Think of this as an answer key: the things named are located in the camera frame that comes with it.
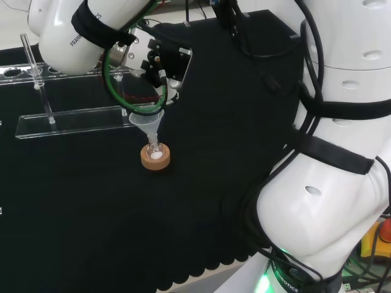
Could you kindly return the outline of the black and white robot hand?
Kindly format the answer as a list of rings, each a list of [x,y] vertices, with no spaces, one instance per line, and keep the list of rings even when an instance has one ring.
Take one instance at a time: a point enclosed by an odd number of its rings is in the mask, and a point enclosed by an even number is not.
[[[167,78],[167,90],[168,98],[167,98],[167,106],[174,105],[179,99],[179,91],[183,85],[182,82],[177,81],[175,79]]]

